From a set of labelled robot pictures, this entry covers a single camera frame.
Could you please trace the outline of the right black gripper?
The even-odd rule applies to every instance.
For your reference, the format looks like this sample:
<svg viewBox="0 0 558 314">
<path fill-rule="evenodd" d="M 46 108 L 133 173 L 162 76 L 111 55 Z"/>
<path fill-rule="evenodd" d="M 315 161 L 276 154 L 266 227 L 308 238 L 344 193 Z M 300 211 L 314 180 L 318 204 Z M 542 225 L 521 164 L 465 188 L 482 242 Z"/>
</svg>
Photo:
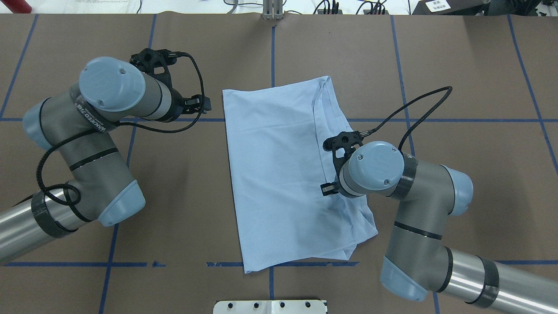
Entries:
<svg viewBox="0 0 558 314">
<path fill-rule="evenodd" d="M 334 137 L 323 141 L 323 149 L 332 152 L 333 167 L 338 175 L 343 165 L 349 161 L 356 151 L 355 146 L 361 147 L 363 136 L 358 131 L 342 131 Z"/>
</svg>

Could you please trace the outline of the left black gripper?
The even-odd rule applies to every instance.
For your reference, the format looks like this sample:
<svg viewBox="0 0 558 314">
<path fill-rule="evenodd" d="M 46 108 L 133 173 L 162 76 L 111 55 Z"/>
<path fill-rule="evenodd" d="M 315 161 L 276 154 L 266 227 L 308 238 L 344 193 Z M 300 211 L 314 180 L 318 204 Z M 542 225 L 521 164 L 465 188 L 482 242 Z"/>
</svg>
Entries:
<svg viewBox="0 0 558 314">
<path fill-rule="evenodd" d="M 166 87 L 172 88 L 172 78 L 168 66 L 176 64 L 178 53 L 168 49 L 154 50 L 144 48 L 141 52 L 131 55 L 129 63 L 139 71 L 159 80 Z"/>
</svg>

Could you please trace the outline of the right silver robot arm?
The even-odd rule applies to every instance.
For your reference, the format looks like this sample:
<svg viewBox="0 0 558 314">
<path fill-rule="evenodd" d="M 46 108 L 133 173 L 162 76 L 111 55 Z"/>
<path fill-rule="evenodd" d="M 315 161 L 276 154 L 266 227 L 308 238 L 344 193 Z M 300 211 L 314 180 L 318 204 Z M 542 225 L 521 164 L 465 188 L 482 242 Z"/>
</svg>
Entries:
<svg viewBox="0 0 558 314">
<path fill-rule="evenodd" d="M 473 198 L 468 175 L 418 160 L 391 143 L 362 140 L 371 131 L 343 131 L 323 142 L 335 179 L 323 195 L 371 193 L 399 202 L 381 284 L 392 294 L 423 301 L 436 292 L 466 304 L 509 314 L 555 314 L 557 282 L 441 243 L 448 218 L 462 215 Z"/>
</svg>

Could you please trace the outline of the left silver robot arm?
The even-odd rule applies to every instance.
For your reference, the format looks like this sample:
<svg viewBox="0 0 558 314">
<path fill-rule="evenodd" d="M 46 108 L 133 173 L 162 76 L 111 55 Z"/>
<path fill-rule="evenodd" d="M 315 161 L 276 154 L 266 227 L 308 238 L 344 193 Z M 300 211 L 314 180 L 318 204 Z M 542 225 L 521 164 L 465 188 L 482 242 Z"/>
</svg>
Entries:
<svg viewBox="0 0 558 314">
<path fill-rule="evenodd" d="M 197 113 L 204 95 L 184 98 L 173 88 L 169 66 L 187 52 L 145 48 L 126 62 L 90 60 L 78 81 L 44 99 L 23 117 L 26 135 L 44 149 L 34 175 L 38 191 L 1 214 L 1 263 L 6 264 L 87 223 L 110 227 L 146 205 L 141 187 L 110 137 L 128 116 L 170 123 Z"/>
</svg>

